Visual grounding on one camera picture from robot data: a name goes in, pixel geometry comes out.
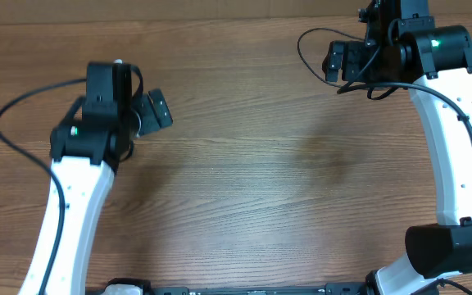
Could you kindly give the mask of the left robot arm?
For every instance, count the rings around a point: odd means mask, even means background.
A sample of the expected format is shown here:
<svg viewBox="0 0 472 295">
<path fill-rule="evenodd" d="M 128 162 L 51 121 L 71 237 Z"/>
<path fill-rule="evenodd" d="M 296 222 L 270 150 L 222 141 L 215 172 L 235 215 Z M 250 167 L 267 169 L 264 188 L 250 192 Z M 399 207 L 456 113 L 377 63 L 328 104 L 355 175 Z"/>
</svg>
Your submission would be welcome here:
<svg viewBox="0 0 472 295">
<path fill-rule="evenodd" d="M 48 203 L 22 294 L 83 294 L 96 228 L 134 140 L 172 125 L 160 89 L 133 86 L 141 72 L 91 62 L 79 97 L 53 128 Z"/>
</svg>

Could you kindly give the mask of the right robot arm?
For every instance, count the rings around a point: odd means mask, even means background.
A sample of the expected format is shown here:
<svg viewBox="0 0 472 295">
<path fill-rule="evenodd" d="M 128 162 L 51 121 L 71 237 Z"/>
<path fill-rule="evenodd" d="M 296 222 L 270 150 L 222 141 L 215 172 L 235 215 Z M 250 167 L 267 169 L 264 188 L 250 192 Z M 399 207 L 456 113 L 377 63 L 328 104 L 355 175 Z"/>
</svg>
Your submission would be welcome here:
<svg viewBox="0 0 472 295">
<path fill-rule="evenodd" d="M 408 91 L 419 113 L 436 185 L 436 222 L 406 231 L 404 254 L 370 272 L 363 294 L 435 294 L 472 273 L 472 39 L 461 25 L 438 27 L 425 1 L 373 1 L 361 9 L 361 41 L 334 41 L 327 84 L 381 100 Z"/>
</svg>

